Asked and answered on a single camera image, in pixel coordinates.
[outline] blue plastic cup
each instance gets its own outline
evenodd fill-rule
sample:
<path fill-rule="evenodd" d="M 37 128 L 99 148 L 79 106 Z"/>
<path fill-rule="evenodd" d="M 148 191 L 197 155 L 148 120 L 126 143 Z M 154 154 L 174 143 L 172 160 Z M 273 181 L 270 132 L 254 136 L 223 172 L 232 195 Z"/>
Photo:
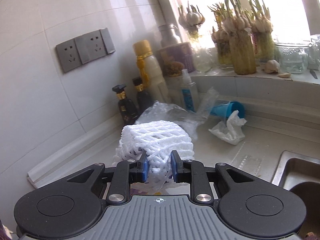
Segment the blue plastic cup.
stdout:
<path fill-rule="evenodd" d="M 238 113 L 239 118 L 244 118 L 244 107 L 241 103 L 237 101 L 232 101 L 227 104 L 215 106 L 214 108 L 212 108 L 210 114 L 220 116 L 224 120 L 226 120 L 235 110 L 239 111 Z"/>

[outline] white foam fruit net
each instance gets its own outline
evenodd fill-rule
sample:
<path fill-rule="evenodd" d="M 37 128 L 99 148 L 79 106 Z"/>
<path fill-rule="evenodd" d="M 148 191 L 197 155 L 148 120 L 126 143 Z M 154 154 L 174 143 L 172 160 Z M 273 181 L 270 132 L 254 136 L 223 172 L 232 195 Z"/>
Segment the white foam fruit net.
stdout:
<path fill-rule="evenodd" d="M 173 186 L 172 150 L 176 150 L 182 160 L 194 159 L 191 138 L 180 126 L 173 122 L 155 121 L 123 128 L 112 165 L 129 159 L 138 160 L 143 150 L 147 151 L 149 172 L 147 182 L 140 183 L 139 189 L 150 194 Z"/>

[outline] blue label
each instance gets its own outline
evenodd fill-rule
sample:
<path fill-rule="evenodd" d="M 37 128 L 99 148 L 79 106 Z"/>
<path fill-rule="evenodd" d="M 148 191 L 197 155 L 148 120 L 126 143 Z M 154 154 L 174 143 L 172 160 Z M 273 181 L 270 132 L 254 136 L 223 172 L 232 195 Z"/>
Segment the blue label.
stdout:
<path fill-rule="evenodd" d="M 195 107 L 193 105 L 190 89 L 182 89 L 182 95 L 184 104 L 186 105 L 186 109 L 195 112 Z"/>

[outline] crumpled tissue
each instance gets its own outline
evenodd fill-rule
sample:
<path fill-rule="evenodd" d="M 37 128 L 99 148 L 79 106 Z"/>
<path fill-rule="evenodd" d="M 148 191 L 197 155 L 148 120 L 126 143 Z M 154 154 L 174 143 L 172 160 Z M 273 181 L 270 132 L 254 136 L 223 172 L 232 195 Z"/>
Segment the crumpled tissue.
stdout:
<path fill-rule="evenodd" d="M 238 144 L 245 137 L 241 127 L 247 122 L 246 119 L 239 118 L 238 113 L 238 110 L 232 112 L 226 122 L 227 125 L 221 121 L 209 131 L 225 142 L 233 145 Z"/>

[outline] sink basin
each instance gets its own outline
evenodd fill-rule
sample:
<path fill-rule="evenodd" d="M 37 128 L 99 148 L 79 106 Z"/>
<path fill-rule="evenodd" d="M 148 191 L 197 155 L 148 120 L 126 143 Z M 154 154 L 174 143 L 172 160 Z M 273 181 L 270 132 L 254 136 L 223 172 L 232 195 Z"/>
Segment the sink basin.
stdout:
<path fill-rule="evenodd" d="M 306 205 L 307 217 L 299 236 L 320 236 L 320 160 L 284 151 L 272 183 L 298 195 Z"/>

